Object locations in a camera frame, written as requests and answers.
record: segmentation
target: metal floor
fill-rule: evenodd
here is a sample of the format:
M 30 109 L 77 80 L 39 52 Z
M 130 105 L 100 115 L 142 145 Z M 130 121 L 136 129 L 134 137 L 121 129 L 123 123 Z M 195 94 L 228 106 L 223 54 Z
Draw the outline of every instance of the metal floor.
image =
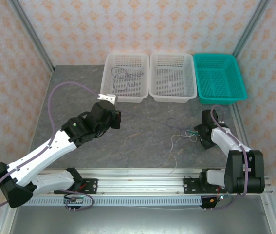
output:
M 51 135 L 47 113 L 48 95 L 52 88 L 64 81 L 77 81 L 100 92 L 103 65 L 57 66 L 51 78 L 47 98 L 35 133 L 32 150 Z M 52 115 L 56 128 L 69 118 L 90 111 L 97 100 L 95 96 L 75 85 L 66 85 L 56 90 L 52 99 Z M 150 118 L 161 123 L 193 129 L 201 123 L 201 112 L 210 109 L 201 105 L 199 98 L 187 103 L 155 102 L 148 96 L 142 103 L 118 103 L 117 110 Z M 236 135 L 229 106 L 225 106 L 225 123 Z M 154 123 L 133 115 L 122 113 L 121 129 L 108 130 L 101 138 L 85 143 L 80 148 L 63 156 L 49 168 L 174 168 L 175 160 L 170 155 L 171 137 L 180 134 L 178 129 Z M 220 148 L 204 150 L 197 141 L 174 137 L 173 153 L 179 168 L 225 167 L 226 156 Z
M 19 207 L 10 234 L 269 234 L 260 196 L 213 212 L 192 207 Z

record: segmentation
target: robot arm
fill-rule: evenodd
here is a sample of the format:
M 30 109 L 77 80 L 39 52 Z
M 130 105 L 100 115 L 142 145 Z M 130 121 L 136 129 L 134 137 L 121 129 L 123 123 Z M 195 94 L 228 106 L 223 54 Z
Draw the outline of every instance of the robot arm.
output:
M 213 111 L 213 117 L 225 130 L 220 129 L 212 120 L 210 110 L 202 111 L 202 124 L 194 127 L 198 132 L 200 142 L 207 150 L 218 145 L 227 156 L 225 170 L 204 170 L 202 184 L 219 185 L 226 188 L 230 193 L 243 193 L 245 184 L 245 160 L 241 146 L 245 149 L 248 162 L 248 185 L 247 193 L 262 193 L 264 191 L 264 165 L 263 155 L 258 150 L 251 150 L 234 137 L 223 121 L 218 122 L 218 115 Z
M 68 152 L 94 138 L 101 137 L 108 128 L 120 128 L 121 112 L 115 110 L 116 96 L 100 94 L 98 99 L 100 101 L 90 112 L 83 112 L 63 124 L 52 141 L 46 141 L 25 157 L 8 165 L 0 163 L 0 178 L 2 178 L 6 173 L 34 158 L 12 172 L 0 184 L 10 207 L 21 206 L 32 196 L 43 192 L 59 189 L 73 191 L 81 186 L 82 178 L 75 168 L 68 168 L 58 174 L 38 175 L 38 173 Z M 48 149 L 37 157 L 47 146 Z

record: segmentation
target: teal plastic basket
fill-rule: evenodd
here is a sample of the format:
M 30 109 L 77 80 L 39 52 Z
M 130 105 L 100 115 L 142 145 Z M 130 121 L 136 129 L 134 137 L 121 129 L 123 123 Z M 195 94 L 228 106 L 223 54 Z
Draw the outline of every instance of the teal plastic basket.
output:
M 247 98 L 233 55 L 195 54 L 194 66 L 201 104 L 230 105 Z

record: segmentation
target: white plastic basket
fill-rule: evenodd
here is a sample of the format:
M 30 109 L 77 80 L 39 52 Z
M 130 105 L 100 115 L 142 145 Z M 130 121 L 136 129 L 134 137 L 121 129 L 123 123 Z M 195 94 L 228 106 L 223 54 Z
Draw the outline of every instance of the white plastic basket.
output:
M 118 102 L 142 102 L 148 96 L 148 70 L 147 54 L 110 53 L 105 60 L 100 93 L 115 94 Z
M 155 101 L 186 103 L 197 96 L 193 56 L 153 53 L 150 59 L 149 94 Z

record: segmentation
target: wall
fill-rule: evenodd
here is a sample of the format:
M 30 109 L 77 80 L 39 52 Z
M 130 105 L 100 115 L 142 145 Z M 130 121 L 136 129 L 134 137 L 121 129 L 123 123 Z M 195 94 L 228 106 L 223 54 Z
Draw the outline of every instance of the wall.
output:
M 112 51 L 234 51 L 260 0 L 21 0 L 54 65 Z
M 276 0 L 238 59 L 248 93 L 239 103 L 253 148 L 262 150 L 266 175 L 276 186 Z
M 8 1 L 0 0 L 0 162 L 27 154 L 49 76 Z

